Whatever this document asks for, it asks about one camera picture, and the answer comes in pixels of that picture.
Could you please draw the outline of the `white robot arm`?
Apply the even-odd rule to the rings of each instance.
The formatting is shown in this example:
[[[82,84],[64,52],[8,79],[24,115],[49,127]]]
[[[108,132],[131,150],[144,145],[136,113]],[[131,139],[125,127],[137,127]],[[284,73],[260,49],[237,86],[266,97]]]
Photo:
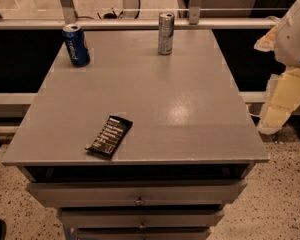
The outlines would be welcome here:
[[[255,44],[258,51],[273,51],[275,60],[285,66],[280,75],[272,74],[265,91],[257,129],[275,134],[300,106],[300,0]]]

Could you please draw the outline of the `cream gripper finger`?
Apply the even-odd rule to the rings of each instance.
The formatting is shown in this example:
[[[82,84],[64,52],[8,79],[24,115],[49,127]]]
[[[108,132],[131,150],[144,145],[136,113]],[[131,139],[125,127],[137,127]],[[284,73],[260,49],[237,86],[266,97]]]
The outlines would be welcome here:
[[[268,81],[268,98],[263,104],[257,129],[262,134],[275,134],[300,106],[300,68],[287,67],[273,86]]]
[[[254,49],[261,52],[273,51],[277,29],[277,26],[271,28],[264,36],[258,39],[254,44]]]

